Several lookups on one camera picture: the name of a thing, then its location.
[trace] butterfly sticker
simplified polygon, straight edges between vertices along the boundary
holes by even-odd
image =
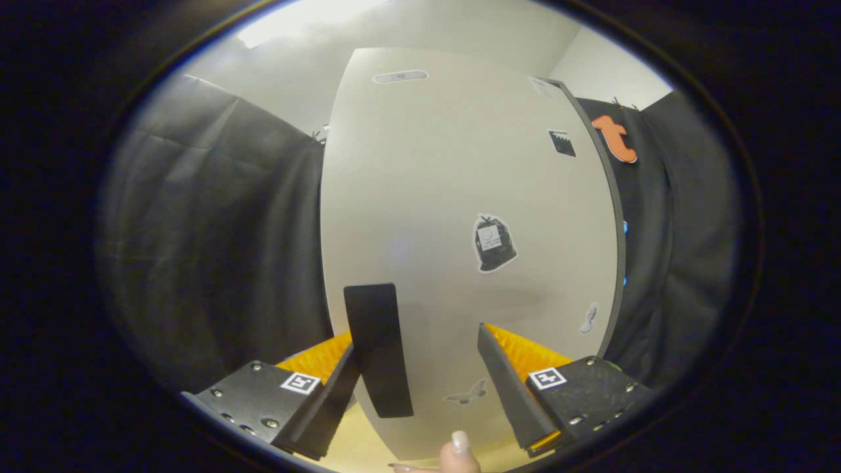
[[[484,385],[487,382],[487,379],[479,380],[478,383],[476,383],[475,385],[473,385],[472,388],[470,388],[470,392],[447,396],[444,398],[444,401],[457,402],[459,406],[467,406],[467,404],[470,404],[470,402],[472,402],[473,399],[479,399],[480,397],[487,396],[488,391],[484,388]]]

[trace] orange cutout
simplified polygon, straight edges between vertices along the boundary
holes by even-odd
[[[637,152],[625,147],[625,141],[622,140],[622,135],[627,136],[624,126],[613,123],[613,119],[607,115],[593,120],[593,126],[601,130],[607,141],[607,147],[611,149],[616,159],[628,163],[637,161]]]

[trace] black curtain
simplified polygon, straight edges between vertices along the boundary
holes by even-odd
[[[114,153],[98,256],[114,316],[174,391],[332,336],[324,147],[205,81],[170,79]]]
[[[639,111],[579,99],[622,125],[635,163],[608,150],[628,224],[627,286],[605,357],[642,382],[679,379],[729,301],[741,233],[730,156],[680,93]]]

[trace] white door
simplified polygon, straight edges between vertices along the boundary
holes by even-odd
[[[362,409],[402,460],[436,456],[457,429],[476,450],[510,440],[479,323],[579,359],[602,349],[621,290],[621,209],[587,124],[562,90],[505,66],[375,48],[354,52],[330,125],[331,322],[348,330],[345,286],[395,284],[414,416],[379,418],[360,382]],[[486,396],[445,400],[482,379]]]

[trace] finger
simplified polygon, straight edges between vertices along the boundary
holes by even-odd
[[[470,449],[470,438],[462,431],[452,433],[452,442],[441,447],[438,455],[441,473],[481,473],[479,462]]]
[[[394,473],[441,473],[440,470],[429,470],[427,468],[415,468],[412,465],[402,465],[400,463],[389,463],[389,466],[394,469]]]

